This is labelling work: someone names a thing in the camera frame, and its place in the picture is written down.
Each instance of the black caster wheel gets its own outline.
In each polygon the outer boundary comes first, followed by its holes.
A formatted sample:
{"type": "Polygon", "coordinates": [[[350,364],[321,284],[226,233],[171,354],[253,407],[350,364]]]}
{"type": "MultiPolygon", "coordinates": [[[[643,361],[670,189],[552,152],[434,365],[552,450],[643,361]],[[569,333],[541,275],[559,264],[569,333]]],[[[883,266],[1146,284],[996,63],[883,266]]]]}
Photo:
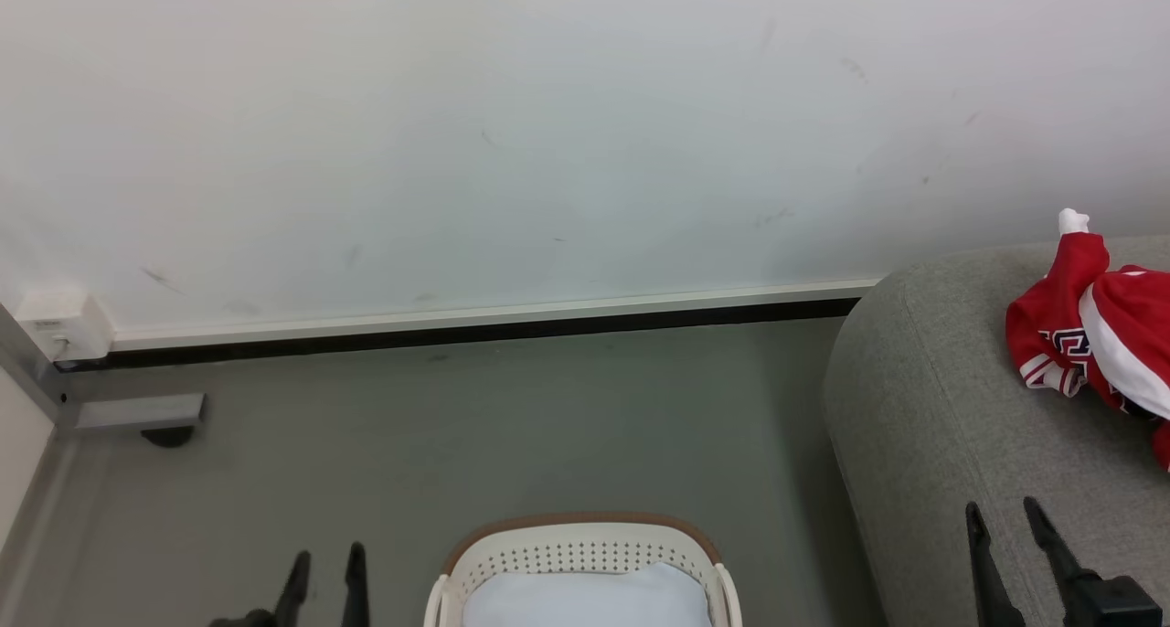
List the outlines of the black caster wheel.
{"type": "Polygon", "coordinates": [[[194,426],[179,426],[177,428],[151,428],[150,430],[143,430],[142,435],[156,447],[178,449],[191,441],[191,435],[194,432],[194,426]]]}

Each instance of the white fabric in basket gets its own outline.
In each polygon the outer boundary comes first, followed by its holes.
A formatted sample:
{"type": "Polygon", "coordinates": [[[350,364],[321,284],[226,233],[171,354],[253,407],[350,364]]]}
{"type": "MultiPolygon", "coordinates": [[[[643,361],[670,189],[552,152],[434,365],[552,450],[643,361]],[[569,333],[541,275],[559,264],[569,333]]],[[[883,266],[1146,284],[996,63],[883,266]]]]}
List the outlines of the white fabric in basket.
{"type": "Polygon", "coordinates": [[[463,605],[463,627],[711,627],[707,594],[655,563],[627,574],[496,574],[463,605]]]}

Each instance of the brown basket rim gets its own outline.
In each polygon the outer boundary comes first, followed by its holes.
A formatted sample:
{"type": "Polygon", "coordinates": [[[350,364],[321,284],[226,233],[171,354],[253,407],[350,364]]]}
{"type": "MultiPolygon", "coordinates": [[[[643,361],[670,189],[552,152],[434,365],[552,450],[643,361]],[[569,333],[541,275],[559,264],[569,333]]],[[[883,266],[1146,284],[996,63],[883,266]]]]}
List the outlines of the brown basket rim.
{"type": "Polygon", "coordinates": [[[455,564],[457,564],[459,559],[467,553],[467,550],[472,549],[473,544],[494,533],[514,531],[517,529],[531,529],[534,526],[556,526],[560,524],[581,524],[589,522],[624,522],[628,524],[667,526],[676,531],[682,531],[687,536],[690,536],[690,539],[698,543],[698,547],[702,547],[703,552],[707,553],[707,558],[711,560],[711,565],[716,565],[723,560],[720,557],[718,550],[715,549],[715,543],[711,543],[711,539],[708,538],[706,533],[700,531],[694,524],[690,524],[686,519],[679,519],[677,517],[635,511],[553,512],[502,519],[476,529],[455,545],[450,556],[447,557],[447,563],[443,564],[442,573],[450,577],[452,573],[455,572],[455,564]]]}

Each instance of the black baseboard strip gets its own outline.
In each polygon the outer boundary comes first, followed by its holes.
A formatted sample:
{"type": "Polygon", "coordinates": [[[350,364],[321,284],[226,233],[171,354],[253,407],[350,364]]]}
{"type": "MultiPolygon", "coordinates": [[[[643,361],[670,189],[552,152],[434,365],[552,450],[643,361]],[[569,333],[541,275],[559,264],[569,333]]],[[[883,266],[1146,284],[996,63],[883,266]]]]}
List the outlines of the black baseboard strip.
{"type": "Polygon", "coordinates": [[[250,343],[246,344],[151,349],[150,351],[115,351],[101,360],[58,361],[57,368],[62,370],[62,372],[83,372],[83,370],[197,365],[205,361],[464,344],[469,343],[469,340],[534,339],[539,337],[563,337],[566,335],[596,335],[597,332],[689,328],[697,324],[815,319],[844,317],[849,314],[849,310],[856,303],[858,298],[832,298],[832,301],[769,303],[768,305],[748,305],[742,308],[653,311],[653,314],[646,315],[622,315],[614,317],[544,319],[543,322],[510,324],[474,324],[474,326],[411,330],[404,332],[372,332],[371,335],[344,335],[309,339],[250,340],[250,343]]]}

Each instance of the red and white clothing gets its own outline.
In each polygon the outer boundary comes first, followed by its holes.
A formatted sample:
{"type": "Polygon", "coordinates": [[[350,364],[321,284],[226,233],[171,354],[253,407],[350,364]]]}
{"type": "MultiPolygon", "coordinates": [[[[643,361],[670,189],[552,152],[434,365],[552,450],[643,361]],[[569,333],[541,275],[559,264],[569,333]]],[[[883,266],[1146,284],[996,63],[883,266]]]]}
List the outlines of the red and white clothing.
{"type": "MultiPolygon", "coordinates": [[[[1061,212],[1061,237],[1048,275],[1007,306],[1007,347],[1024,383],[1073,397],[1086,384],[1109,407],[1170,419],[1170,274],[1124,266],[1088,219],[1061,212]]],[[[1170,471],[1170,422],[1154,435],[1170,471]]]]}

